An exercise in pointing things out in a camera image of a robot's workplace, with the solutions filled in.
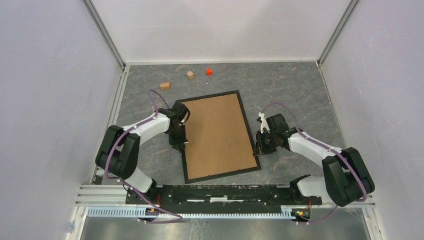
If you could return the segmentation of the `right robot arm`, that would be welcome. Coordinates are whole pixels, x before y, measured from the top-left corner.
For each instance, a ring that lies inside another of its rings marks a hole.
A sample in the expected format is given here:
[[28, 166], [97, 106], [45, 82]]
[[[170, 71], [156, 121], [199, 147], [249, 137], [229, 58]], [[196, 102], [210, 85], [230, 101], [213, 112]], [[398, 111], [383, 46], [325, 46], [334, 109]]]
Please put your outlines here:
[[290, 128], [280, 113], [266, 117], [258, 114], [253, 156], [269, 155], [278, 148], [299, 154], [322, 171], [322, 177], [301, 176], [291, 181], [289, 199], [302, 204], [309, 197], [330, 198], [337, 206], [363, 202], [375, 191], [375, 183], [360, 152], [354, 147], [342, 149], [319, 141], [298, 127]]

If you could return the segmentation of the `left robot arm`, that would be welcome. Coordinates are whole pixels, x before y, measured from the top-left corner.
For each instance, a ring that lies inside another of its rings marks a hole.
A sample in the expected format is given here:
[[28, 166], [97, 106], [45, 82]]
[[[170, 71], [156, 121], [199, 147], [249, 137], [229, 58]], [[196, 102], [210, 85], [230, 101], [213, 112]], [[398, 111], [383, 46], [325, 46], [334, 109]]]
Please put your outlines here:
[[138, 167], [140, 146], [158, 134], [167, 134], [169, 144], [186, 158], [185, 123], [190, 110], [177, 101], [171, 108], [159, 108], [151, 116], [132, 125], [111, 125], [105, 132], [95, 158], [95, 164], [104, 170], [105, 177], [123, 180], [138, 192], [145, 204], [153, 203], [159, 191], [154, 179]]

